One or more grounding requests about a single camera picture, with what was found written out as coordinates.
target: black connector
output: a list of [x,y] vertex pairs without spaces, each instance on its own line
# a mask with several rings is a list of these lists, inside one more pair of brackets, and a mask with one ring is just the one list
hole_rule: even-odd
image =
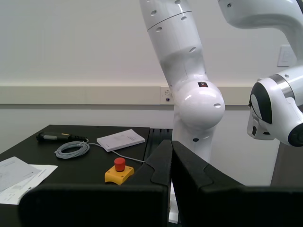
[[38,141],[50,141],[50,140],[61,140],[61,141],[87,141],[87,137],[74,136],[71,134],[59,133],[59,132],[41,132],[36,136]]

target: robotic arm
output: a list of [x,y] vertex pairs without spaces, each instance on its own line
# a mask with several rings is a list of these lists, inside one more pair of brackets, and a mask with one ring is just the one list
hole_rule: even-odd
[[287,37],[297,64],[259,79],[250,95],[247,133],[258,140],[303,146],[303,1],[219,0],[227,22],[242,29],[272,27]]
[[140,0],[151,42],[175,100],[173,140],[209,162],[225,106],[209,81],[202,44],[187,0]]
[[[247,133],[303,146],[303,0],[218,0],[229,24],[272,27],[287,37],[297,65],[259,79],[250,95]],[[176,105],[173,139],[210,161],[224,101],[206,75],[202,45],[187,0],[140,0],[143,17]]]

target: white wall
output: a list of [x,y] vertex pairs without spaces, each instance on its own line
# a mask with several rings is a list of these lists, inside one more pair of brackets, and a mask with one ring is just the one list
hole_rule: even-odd
[[[279,143],[249,137],[248,116],[245,106],[227,107],[211,164],[243,184],[270,185]],[[173,106],[0,105],[0,120],[1,153],[49,124],[172,128]]]
[[[281,32],[239,30],[217,0],[189,2],[216,85],[281,71]],[[0,85],[166,85],[138,0],[2,0],[0,31]]]

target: cable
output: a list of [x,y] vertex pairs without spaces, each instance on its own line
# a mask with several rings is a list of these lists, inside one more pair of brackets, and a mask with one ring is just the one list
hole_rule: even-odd
[[[89,143],[89,144],[103,148],[100,144],[97,144],[97,143]],[[116,155],[120,156],[120,157],[124,157],[124,158],[130,159],[130,160],[136,161],[136,162],[145,163],[144,161],[141,161],[141,160],[138,160],[138,159],[135,159],[135,158],[132,158],[132,157],[125,157],[123,155],[120,155],[119,153],[115,152],[114,150],[112,152],[115,153]]]
[[[73,141],[73,142],[65,143],[55,151],[55,154],[58,158],[63,158],[63,159],[69,159],[69,158],[84,155],[89,151],[89,144],[88,144],[89,140],[88,139],[86,140],[87,140],[86,142]],[[79,149],[76,151],[63,153],[63,151],[66,149],[76,148],[76,147],[79,147]]]
[[[83,142],[74,141],[74,142],[65,143],[55,151],[55,154],[58,158],[69,159],[69,158],[78,157],[78,156],[86,154],[90,149],[90,145],[95,145],[95,146],[103,148],[100,144],[88,143],[89,140],[88,139],[86,139],[86,140],[87,140],[86,142],[84,142],[84,141]],[[66,150],[66,149],[76,148],[76,147],[79,147],[79,149],[76,150],[76,151],[69,152],[69,153],[63,153],[63,151]],[[130,159],[130,160],[136,161],[136,162],[145,163],[144,161],[141,161],[141,160],[138,160],[138,159],[135,159],[135,158],[122,156],[122,155],[120,155],[119,153],[117,153],[115,151],[112,151],[112,152],[115,153],[116,155],[120,156],[120,157],[127,158],[127,159]]]

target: wall trim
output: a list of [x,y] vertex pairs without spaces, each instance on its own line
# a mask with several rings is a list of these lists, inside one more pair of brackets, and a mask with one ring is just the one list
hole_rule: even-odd
[[[219,87],[226,105],[248,105],[251,87]],[[161,105],[163,87],[0,87],[0,104]]]

